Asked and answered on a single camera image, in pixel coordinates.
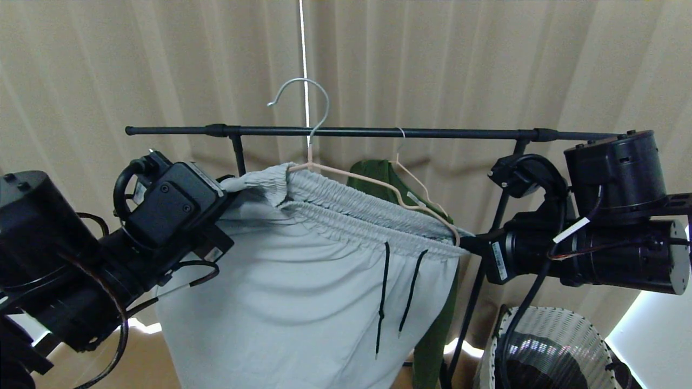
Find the black metal rod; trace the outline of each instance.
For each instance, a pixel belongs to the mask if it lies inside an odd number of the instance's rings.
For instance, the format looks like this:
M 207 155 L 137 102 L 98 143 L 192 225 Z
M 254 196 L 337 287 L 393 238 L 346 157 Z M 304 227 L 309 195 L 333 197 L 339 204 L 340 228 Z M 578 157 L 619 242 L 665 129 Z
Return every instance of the black metal rod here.
M 243 141 L 240 139 L 240 135 L 229 136 L 230 141 L 233 143 L 233 152 L 235 153 L 235 164 L 238 166 L 238 177 L 244 176 L 245 171 L 245 156 L 243 155 Z
M 514 139 L 533 142 L 548 141 L 597 141 L 615 134 L 594 132 L 559 132 L 553 129 L 426 129 L 404 128 L 406 138 L 449 138 L 449 139 Z M 307 136 L 311 129 L 306 127 L 243 127 L 208 125 L 206 127 L 126 127 L 128 135 L 141 134 L 203 134 L 219 137 L 233 135 L 260 136 Z M 319 136 L 371 136 L 379 138 L 401 138 L 398 128 L 371 127 L 321 127 Z
M 517 141 L 514 145 L 514 151 L 512 154 L 524 154 L 526 151 L 526 146 L 528 146 L 529 141 Z M 495 211 L 495 217 L 493 218 L 493 225 L 490 227 L 490 231 L 497 230 L 502 224 L 502 218 L 504 217 L 504 211 L 507 209 L 507 202 L 509 201 L 509 193 L 506 190 L 502 191 L 500 195 L 500 201 L 498 202 L 498 209 Z M 462 329 L 459 332 L 459 340 L 457 341 L 457 347 L 454 349 L 454 355 L 452 355 L 452 360 L 449 363 L 449 377 L 454 375 L 454 370 L 459 362 L 459 357 L 462 354 L 462 343 L 466 339 L 466 334 L 468 333 L 468 327 L 471 325 L 471 318 L 473 317 L 473 311 L 475 310 L 476 303 L 480 297 L 480 289 L 483 287 L 483 281 L 485 280 L 485 268 L 483 264 L 478 267 L 478 272 L 476 273 L 475 280 L 473 281 L 473 286 L 471 287 L 471 295 L 468 297 L 468 304 L 466 305 L 466 311 L 464 312 L 464 319 L 462 320 Z

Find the silver hook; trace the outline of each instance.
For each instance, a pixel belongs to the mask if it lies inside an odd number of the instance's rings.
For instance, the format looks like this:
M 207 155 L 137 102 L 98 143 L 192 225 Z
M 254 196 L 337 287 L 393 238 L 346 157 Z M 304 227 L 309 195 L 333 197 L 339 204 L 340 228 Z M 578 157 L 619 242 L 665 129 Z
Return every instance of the silver hook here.
M 397 147 L 397 156 L 399 155 L 399 152 L 401 151 L 401 148 L 403 147 L 403 143 L 406 142 L 406 133 L 403 131 L 403 128 L 401 127 L 396 127 L 401 131 L 401 135 L 403 135 L 403 139 L 401 140 L 401 143 L 399 144 L 399 147 Z
M 315 135 L 315 132 L 317 131 L 317 129 L 320 128 L 322 126 L 322 124 L 324 124 L 324 122 L 327 120 L 327 116 L 329 115 L 329 95 L 327 94 L 327 91 L 325 91 L 325 89 L 322 88 L 322 85 L 320 85 L 316 81 L 310 80 L 309 78 L 303 78 L 303 77 L 293 78 L 292 80 L 288 80 L 288 81 L 284 82 L 284 84 L 279 88 L 279 91 L 276 93 L 276 97 L 274 98 L 274 101 L 268 103 L 266 106 L 271 107 L 272 105 L 276 104 L 279 101 L 279 97 L 281 97 L 281 93 L 284 92 L 284 89 L 286 89 L 286 87 L 289 84 L 291 84 L 293 82 L 297 82 L 297 81 L 309 82 L 310 84 L 318 87 L 322 91 L 322 94 L 325 95 L 325 100 L 327 101 L 327 106 L 325 107 L 325 115 L 322 117 L 322 120 L 320 120 L 320 122 L 317 123 L 317 125 L 315 127 L 313 127 L 312 131 L 310 131 L 310 135 L 309 135 L 307 143 L 308 143 L 308 145 L 312 145 L 312 137 Z

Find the wooden floor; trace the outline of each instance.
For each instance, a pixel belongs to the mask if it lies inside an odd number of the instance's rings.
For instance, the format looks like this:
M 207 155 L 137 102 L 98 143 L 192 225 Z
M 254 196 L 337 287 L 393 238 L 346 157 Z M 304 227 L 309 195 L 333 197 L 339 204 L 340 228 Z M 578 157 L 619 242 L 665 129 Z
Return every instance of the wooden floor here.
M 55 367 L 45 376 L 36 374 L 37 389 L 74 388 L 100 373 L 113 357 L 118 342 L 118 333 L 108 338 L 96 351 L 77 353 L 60 345 L 51 353 L 49 359 Z M 455 374 L 454 389 L 470 388 L 475 360 L 462 359 Z M 180 388 L 168 347 L 163 334 L 145 334 L 131 329 L 125 356 L 118 367 L 103 381 L 94 385 L 95 389 L 177 389 Z M 403 368 L 392 389 L 412 389 L 411 369 Z

